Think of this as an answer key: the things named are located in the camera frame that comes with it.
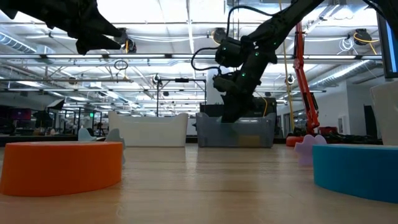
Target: purple toy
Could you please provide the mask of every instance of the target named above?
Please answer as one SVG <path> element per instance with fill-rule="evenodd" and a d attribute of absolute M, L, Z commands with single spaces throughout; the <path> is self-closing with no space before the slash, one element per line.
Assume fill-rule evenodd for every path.
<path fill-rule="evenodd" d="M 312 136 L 306 135 L 302 143 L 296 143 L 294 151 L 299 154 L 298 164 L 301 166 L 312 166 L 312 146 L 327 144 L 324 137 L 321 135 Z"/>

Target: wooden table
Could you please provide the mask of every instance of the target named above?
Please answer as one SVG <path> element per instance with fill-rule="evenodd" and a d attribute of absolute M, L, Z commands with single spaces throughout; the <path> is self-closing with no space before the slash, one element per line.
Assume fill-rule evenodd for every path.
<path fill-rule="evenodd" d="M 0 195 L 1 223 L 395 223 L 398 205 L 313 184 L 295 153 L 273 149 L 126 150 L 123 181 L 61 197 Z"/>

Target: gray bin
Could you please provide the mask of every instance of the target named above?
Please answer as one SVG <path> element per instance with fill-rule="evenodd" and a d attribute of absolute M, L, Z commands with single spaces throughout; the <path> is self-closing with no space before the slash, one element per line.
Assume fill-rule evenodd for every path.
<path fill-rule="evenodd" d="M 241 118 L 235 123 L 221 123 L 197 113 L 199 147 L 272 147 L 276 114 L 263 118 Z"/>

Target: storage bin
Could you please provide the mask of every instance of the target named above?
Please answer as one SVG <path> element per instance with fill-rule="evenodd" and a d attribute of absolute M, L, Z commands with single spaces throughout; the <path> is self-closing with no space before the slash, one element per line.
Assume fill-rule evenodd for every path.
<path fill-rule="evenodd" d="M 262 118 L 241 118 L 235 123 L 221 123 L 197 113 L 199 147 L 272 147 L 276 114 Z"/>

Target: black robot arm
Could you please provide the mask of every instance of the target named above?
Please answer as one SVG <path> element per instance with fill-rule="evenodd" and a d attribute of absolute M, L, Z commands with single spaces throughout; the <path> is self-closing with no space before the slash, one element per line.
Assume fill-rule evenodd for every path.
<path fill-rule="evenodd" d="M 398 36 L 398 1 L 364 1 L 386 18 Z M 260 79 L 267 64 L 277 63 L 275 50 L 294 26 L 322 2 L 293 0 L 289 7 L 272 15 L 253 33 L 242 36 L 240 41 L 227 36 L 221 42 L 216 52 L 216 62 L 225 67 L 241 66 L 232 75 L 219 74 L 214 77 L 214 87 L 226 92 L 222 96 L 224 113 L 221 122 L 233 123 L 251 109 L 254 90 L 261 84 Z"/>

